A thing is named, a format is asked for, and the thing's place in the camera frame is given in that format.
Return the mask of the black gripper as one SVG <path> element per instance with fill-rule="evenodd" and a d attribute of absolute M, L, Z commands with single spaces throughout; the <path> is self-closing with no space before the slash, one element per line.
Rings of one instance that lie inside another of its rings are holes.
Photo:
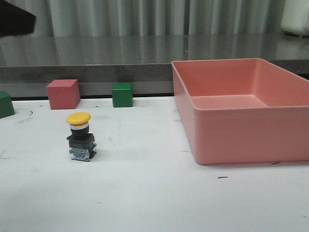
<path fill-rule="evenodd" d="M 12 5 L 0 1 L 0 36 L 20 36 L 32 34 L 35 30 L 36 16 Z"/>

